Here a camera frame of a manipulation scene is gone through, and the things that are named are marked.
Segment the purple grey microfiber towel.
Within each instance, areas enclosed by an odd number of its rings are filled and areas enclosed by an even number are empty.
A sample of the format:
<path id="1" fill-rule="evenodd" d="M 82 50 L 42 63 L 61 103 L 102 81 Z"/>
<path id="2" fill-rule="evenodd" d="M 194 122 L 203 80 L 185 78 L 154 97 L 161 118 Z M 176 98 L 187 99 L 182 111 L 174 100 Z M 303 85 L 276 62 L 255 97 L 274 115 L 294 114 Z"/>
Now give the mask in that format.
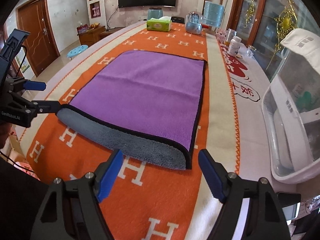
<path id="1" fill-rule="evenodd" d="M 206 60 L 130 50 L 95 74 L 57 118 L 88 140 L 172 170 L 192 168 Z"/>

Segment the black smartphone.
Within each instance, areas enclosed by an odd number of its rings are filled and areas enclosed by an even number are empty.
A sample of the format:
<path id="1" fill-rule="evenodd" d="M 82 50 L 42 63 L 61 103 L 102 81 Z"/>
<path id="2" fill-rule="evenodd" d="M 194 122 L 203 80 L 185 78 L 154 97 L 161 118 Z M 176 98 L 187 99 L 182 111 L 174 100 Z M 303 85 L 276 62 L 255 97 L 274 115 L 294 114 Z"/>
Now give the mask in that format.
<path id="1" fill-rule="evenodd" d="M 276 195 L 280 202 L 286 221 L 296 219 L 300 210 L 301 194 L 277 192 Z"/>

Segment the blue round plastic stool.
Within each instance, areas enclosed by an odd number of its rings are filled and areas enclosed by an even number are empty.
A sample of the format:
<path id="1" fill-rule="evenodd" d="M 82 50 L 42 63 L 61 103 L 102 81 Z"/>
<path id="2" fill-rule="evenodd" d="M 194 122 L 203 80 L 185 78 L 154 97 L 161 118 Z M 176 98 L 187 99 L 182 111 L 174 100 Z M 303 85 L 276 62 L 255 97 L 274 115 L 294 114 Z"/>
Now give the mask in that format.
<path id="1" fill-rule="evenodd" d="M 83 53 L 85 50 L 88 49 L 88 45 L 80 45 L 72 50 L 70 50 L 68 53 L 67 53 L 67 57 L 69 59 L 72 59 L 73 57 Z"/>

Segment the brown wooden tv cabinet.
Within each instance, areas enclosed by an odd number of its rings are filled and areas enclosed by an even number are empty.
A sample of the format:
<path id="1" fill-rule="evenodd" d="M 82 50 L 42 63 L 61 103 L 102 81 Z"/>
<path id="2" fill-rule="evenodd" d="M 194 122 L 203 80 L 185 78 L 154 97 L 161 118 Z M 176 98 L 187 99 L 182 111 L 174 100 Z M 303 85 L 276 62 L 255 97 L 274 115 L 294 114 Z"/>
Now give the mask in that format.
<path id="1" fill-rule="evenodd" d="M 87 45 L 90 47 L 103 38 L 106 38 L 121 29 L 123 29 L 123 27 L 111 28 L 107 30 L 104 26 L 99 26 L 86 31 L 85 33 L 79 34 L 78 37 L 81 45 Z"/>

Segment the orange H-pattern blanket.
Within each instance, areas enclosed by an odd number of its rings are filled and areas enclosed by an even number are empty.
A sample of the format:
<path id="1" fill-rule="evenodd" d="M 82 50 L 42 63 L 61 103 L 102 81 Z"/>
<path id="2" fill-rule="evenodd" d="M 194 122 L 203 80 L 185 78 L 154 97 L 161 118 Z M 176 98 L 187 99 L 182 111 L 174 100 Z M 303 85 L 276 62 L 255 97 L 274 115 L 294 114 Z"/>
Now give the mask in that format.
<path id="1" fill-rule="evenodd" d="M 38 100 L 57 100 L 123 128 L 143 144 L 100 204 L 116 239 L 206 239 L 221 209 L 198 164 L 201 149 L 238 172 L 238 113 L 216 37 L 180 24 L 135 24 L 63 67 Z"/>

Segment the white countertop appliance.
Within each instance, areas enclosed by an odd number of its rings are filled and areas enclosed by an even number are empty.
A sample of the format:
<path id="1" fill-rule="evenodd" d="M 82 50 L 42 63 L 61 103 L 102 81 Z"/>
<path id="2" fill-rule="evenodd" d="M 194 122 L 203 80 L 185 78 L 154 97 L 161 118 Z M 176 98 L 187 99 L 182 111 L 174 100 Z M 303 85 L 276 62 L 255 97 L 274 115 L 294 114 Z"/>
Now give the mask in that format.
<path id="1" fill-rule="evenodd" d="M 287 51 L 263 97 L 272 176 L 299 184 L 319 175 L 319 74 Z"/>

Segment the white printed tablecloth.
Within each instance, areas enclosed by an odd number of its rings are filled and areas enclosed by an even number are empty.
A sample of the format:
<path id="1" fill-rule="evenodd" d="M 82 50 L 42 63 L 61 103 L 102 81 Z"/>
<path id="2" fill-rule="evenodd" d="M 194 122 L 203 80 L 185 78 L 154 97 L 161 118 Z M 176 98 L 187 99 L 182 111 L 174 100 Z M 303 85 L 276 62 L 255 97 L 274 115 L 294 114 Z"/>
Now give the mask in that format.
<path id="1" fill-rule="evenodd" d="M 265 177 L 276 192 L 296 191 L 295 184 L 276 181 L 261 110 L 270 82 L 253 57 L 240 47 L 244 76 L 234 74 L 215 36 L 207 36 L 209 70 L 209 126 L 206 148 L 228 172 L 243 179 Z"/>

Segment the blue glass snow globe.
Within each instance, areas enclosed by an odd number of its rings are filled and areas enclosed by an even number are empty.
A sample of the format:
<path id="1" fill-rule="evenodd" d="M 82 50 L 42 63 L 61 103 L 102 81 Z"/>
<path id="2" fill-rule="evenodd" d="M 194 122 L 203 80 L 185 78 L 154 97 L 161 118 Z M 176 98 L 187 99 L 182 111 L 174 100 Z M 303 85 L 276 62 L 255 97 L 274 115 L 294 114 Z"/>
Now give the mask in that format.
<path id="1" fill-rule="evenodd" d="M 200 12 L 192 11 L 185 18 L 185 31 L 190 34 L 200 35 L 202 32 L 203 16 Z"/>

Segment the small clear glass cup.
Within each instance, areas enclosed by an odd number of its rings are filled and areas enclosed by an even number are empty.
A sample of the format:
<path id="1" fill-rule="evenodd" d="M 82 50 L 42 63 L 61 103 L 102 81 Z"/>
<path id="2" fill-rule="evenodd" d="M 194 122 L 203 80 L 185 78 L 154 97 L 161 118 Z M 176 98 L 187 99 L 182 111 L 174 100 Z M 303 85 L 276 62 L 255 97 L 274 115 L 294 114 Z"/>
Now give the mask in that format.
<path id="1" fill-rule="evenodd" d="M 257 49 L 256 49 L 254 46 L 248 45 L 248 46 L 247 46 L 247 50 L 246 50 L 247 56 L 248 56 L 248 57 L 253 57 L 253 55 L 255 54 L 256 50 L 257 50 Z"/>

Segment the white pill bottle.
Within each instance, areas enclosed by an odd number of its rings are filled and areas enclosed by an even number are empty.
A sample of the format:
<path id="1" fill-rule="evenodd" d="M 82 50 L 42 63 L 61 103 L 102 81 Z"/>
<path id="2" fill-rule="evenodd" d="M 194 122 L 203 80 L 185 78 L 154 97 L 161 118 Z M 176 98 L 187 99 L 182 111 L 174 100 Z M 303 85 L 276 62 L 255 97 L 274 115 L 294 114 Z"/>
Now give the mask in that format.
<path id="1" fill-rule="evenodd" d="M 230 42 L 228 50 L 227 50 L 228 55 L 236 57 L 238 54 L 238 51 L 240 49 L 240 46 L 241 46 L 241 38 L 234 36 L 231 39 L 231 42 Z"/>

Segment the white cloth cover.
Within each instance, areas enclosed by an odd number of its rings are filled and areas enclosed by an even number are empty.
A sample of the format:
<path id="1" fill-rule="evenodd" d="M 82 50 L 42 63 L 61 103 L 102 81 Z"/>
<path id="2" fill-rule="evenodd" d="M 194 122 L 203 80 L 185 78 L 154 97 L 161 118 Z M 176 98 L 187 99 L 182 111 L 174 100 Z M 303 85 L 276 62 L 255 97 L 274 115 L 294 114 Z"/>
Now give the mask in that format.
<path id="1" fill-rule="evenodd" d="M 304 57 L 311 67 L 319 73 L 319 41 L 318 35 L 308 30 L 297 28 L 292 30 L 280 44 Z"/>

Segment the light blue cylindrical container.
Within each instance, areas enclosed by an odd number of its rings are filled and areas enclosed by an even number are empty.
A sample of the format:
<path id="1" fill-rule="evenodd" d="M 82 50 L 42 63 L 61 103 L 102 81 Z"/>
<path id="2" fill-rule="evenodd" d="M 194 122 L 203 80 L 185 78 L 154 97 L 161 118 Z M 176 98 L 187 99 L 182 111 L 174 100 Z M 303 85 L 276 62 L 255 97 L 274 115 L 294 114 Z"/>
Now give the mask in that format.
<path id="1" fill-rule="evenodd" d="M 223 5 L 205 1 L 203 9 L 203 24 L 214 28 L 221 27 L 224 11 L 225 8 Z"/>

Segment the pink pig figurine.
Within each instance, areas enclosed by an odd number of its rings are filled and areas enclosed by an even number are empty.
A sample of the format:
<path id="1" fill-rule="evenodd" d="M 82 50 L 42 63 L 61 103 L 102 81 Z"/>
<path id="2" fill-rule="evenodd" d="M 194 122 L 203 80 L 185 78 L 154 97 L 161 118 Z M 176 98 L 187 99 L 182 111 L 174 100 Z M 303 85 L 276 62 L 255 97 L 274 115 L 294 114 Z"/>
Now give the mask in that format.
<path id="1" fill-rule="evenodd" d="M 227 31 L 223 29 L 218 29 L 216 31 L 216 38 L 219 42 L 224 43 L 227 38 Z"/>

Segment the clear glass jar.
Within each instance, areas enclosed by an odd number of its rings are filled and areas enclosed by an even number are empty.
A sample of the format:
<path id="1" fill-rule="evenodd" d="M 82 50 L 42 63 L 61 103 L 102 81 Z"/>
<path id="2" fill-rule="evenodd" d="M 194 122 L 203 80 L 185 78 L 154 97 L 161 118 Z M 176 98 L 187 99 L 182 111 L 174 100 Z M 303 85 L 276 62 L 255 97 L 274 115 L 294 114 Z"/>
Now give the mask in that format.
<path id="1" fill-rule="evenodd" d="M 234 36 L 236 36 L 236 31 L 233 29 L 228 29 L 224 45 L 228 47 Z"/>

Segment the white wall shelf unit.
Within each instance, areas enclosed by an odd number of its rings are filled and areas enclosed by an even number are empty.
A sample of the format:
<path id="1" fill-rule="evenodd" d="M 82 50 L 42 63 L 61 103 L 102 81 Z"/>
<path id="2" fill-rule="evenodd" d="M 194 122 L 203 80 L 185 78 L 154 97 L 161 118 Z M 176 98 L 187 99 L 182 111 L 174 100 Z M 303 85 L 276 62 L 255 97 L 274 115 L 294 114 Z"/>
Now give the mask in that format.
<path id="1" fill-rule="evenodd" d="M 99 23 L 106 27 L 106 13 L 104 0 L 87 0 L 89 23 Z"/>

